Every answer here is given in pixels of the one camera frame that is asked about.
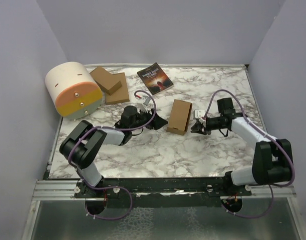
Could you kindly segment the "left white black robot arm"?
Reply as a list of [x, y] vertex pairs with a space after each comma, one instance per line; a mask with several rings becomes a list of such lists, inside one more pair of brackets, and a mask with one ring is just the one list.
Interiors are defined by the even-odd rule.
[[101, 146], [123, 146], [136, 136], [132, 133], [134, 130], [159, 130], [167, 124], [154, 109], [142, 111], [127, 106], [113, 127], [94, 127], [90, 122], [82, 120], [62, 142], [59, 152], [75, 168], [81, 179], [87, 182], [86, 191], [95, 198], [103, 193], [103, 176], [94, 163]]

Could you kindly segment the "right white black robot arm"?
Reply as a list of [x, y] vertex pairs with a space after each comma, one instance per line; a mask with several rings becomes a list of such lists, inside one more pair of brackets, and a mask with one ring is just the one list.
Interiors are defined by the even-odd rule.
[[289, 182], [293, 177], [291, 144], [259, 129], [245, 114], [236, 112], [230, 97], [217, 101], [219, 116], [207, 117], [204, 110], [195, 110], [195, 124], [191, 133], [210, 135], [212, 131], [226, 129], [227, 137], [234, 132], [254, 149], [252, 166], [225, 174], [223, 192], [236, 194], [242, 185], [274, 185]]

